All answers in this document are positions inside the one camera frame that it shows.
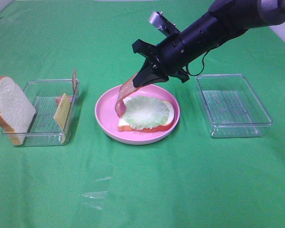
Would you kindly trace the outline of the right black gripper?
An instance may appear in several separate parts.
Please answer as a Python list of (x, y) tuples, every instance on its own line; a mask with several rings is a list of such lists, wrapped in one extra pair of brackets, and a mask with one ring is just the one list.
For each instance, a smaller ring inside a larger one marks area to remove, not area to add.
[(134, 87), (163, 83), (169, 77), (176, 77), (182, 83), (189, 80), (183, 67), (188, 64), (189, 55), (185, 51), (179, 35), (173, 34), (156, 46), (138, 39), (132, 44), (133, 52), (146, 58), (142, 68), (133, 79)]

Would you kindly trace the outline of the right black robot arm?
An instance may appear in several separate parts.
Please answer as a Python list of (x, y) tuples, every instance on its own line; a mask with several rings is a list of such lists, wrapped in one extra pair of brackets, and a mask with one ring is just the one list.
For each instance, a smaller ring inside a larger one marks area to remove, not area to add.
[(189, 79), (183, 68), (204, 53), (244, 34), (248, 29), (285, 22), (285, 0), (216, 0), (198, 20), (179, 31), (161, 12), (154, 11), (149, 22), (166, 38), (157, 45), (142, 40), (133, 43), (134, 53), (145, 62), (133, 79), (134, 87)]

